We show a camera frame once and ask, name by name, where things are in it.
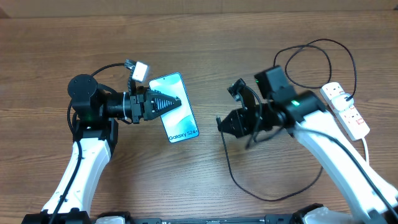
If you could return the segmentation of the Samsung Galaxy smartphone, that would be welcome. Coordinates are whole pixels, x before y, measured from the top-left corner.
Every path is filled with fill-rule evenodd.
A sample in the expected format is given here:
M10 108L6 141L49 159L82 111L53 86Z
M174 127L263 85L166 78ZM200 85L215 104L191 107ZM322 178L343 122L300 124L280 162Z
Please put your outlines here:
M181 100L181 105L161 116L169 142L175 143L199 136L197 122L187 95L182 75L178 72L152 79L152 90Z

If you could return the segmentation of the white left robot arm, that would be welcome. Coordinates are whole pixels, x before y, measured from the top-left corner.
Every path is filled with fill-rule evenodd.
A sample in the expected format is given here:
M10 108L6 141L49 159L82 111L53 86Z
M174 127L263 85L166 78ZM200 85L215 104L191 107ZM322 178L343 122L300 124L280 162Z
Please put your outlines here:
M118 93L88 74L68 84L71 102L67 120L73 135L72 156L63 177L42 211L23 223L90 223L93 196L101 173L118 142L118 122L153 120L181 106L180 98L149 87Z

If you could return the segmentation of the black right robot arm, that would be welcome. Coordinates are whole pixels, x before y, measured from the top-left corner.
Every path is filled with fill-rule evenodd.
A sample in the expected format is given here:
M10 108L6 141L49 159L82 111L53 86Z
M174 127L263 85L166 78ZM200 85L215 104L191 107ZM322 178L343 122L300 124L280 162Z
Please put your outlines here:
M292 214L291 223L397 223L397 189L378 175L337 126L333 115L314 92L298 94L280 66L254 76L261 96L239 79L228 91L242 107L218 120L221 134L249 135L257 143L259 131L277 126L305 146L346 199L344 214L314 203Z

